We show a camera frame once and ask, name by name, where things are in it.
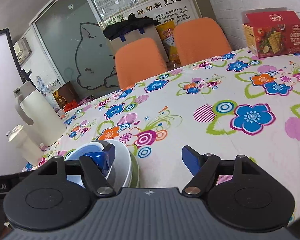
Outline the blue plastic bowl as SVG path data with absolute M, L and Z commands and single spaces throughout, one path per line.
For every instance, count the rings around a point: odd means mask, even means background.
M 79 146 L 79 148 L 75 149 L 73 152 L 69 153 L 65 160 L 78 160 L 83 155 L 91 155 L 93 153 L 99 153 L 103 151 L 104 146 L 99 142 L 89 142 L 87 144 L 84 144 L 82 146 Z M 78 184 L 79 186 L 84 188 L 82 179 L 80 175 L 67 175 L 67 180 L 71 181 L 73 183 Z

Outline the white ceramic bowl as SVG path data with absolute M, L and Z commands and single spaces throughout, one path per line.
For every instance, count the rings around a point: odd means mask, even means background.
M 115 147 L 115 185 L 113 186 L 116 192 L 122 187 L 129 187 L 132 177 L 132 162 L 130 158 L 130 152 L 126 145 L 120 141 L 113 140 L 113 145 Z

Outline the light green plate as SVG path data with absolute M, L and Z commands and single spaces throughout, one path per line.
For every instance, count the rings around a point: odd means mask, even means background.
M 132 162 L 132 177 L 130 181 L 130 187 L 138 188 L 140 186 L 140 168 L 135 155 L 131 153 L 130 158 Z

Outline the stainless steel bowl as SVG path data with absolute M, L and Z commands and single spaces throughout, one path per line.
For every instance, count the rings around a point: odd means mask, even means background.
M 112 139 L 100 140 L 99 143 L 101 143 L 103 147 L 106 147 L 107 145 L 112 144 L 113 140 Z M 106 179 L 110 183 L 111 186 L 114 186 L 115 185 L 115 178 L 116 178 L 116 171 L 115 171 L 115 164 L 113 162 L 109 172 L 106 175 Z

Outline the floral tablecloth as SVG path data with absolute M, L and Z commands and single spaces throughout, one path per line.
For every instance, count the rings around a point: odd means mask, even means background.
M 293 194 L 300 219 L 300 54 L 259 59 L 247 49 L 150 77 L 77 107 L 43 161 L 93 140 L 121 142 L 142 187 L 183 188 L 183 146 L 222 159 L 242 154 Z

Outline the large cream thermos jug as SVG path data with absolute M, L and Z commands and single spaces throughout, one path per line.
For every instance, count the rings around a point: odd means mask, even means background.
M 65 123 L 30 81 L 16 88 L 13 94 L 17 113 L 40 138 L 40 143 L 51 146 L 63 136 Z

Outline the left orange chair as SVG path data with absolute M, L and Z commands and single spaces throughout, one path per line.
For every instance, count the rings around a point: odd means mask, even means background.
M 121 89 L 167 71 L 157 44 L 149 37 L 121 47 L 115 54 L 115 68 Z

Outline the orange chair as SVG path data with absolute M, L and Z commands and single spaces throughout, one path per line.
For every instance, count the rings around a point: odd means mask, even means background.
M 221 27 L 208 17 L 177 25 L 173 37 L 182 66 L 232 51 Z
M 149 37 L 121 47 L 115 54 L 115 68 L 121 89 L 167 71 L 157 44 Z

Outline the right orange chair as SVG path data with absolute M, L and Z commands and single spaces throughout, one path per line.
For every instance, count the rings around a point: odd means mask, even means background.
M 173 37 L 182 66 L 232 51 L 221 27 L 208 17 L 177 25 Z

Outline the glass door cat drawing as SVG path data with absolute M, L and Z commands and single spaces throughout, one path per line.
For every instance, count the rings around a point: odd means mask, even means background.
M 87 0 L 55 0 L 33 26 L 53 66 L 81 98 L 119 89 L 114 54 Z

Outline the black cloth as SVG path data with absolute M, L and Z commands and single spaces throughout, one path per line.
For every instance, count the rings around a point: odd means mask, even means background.
M 104 29 L 103 34 L 108 40 L 112 41 L 120 35 L 125 35 L 131 31 L 141 29 L 149 25 L 156 26 L 160 24 L 161 23 L 159 21 L 148 16 L 137 18 L 135 15 L 130 14 L 127 20 L 108 25 Z

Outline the yellow snack bag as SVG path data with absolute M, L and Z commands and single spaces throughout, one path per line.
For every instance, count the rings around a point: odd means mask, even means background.
M 165 48 L 169 61 L 179 64 L 180 59 L 175 46 L 173 31 L 175 29 L 175 22 L 168 21 L 162 24 L 157 25 L 156 30 L 160 36 L 162 44 Z

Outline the brown paper bag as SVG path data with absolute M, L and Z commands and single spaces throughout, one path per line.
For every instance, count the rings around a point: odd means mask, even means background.
M 166 53 L 166 50 L 164 48 L 164 45 L 162 43 L 162 40 L 157 32 L 157 29 L 154 25 L 148 25 L 146 27 L 143 27 L 141 29 L 136 29 L 133 31 L 130 31 L 126 34 L 123 34 L 119 36 L 118 38 L 115 38 L 114 40 L 110 41 L 111 47 L 114 52 L 117 52 L 121 47 L 134 42 L 136 40 L 139 40 L 141 38 L 151 38 L 156 43 L 163 59 L 166 63 L 168 63 L 169 58 Z

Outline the framed chinese poster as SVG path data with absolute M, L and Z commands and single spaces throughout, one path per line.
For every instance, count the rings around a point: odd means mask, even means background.
M 127 20 L 129 15 L 134 15 L 137 18 L 147 16 L 160 23 L 174 21 L 176 24 L 202 16 L 196 0 L 147 0 L 110 16 L 104 20 L 103 25 L 107 27 Z

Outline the wall switch box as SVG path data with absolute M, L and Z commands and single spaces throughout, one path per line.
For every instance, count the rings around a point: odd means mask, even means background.
M 17 60 L 20 66 L 27 60 L 27 58 L 31 55 L 32 50 L 26 40 L 26 38 L 22 38 L 18 40 L 14 46 L 14 51 L 17 57 Z

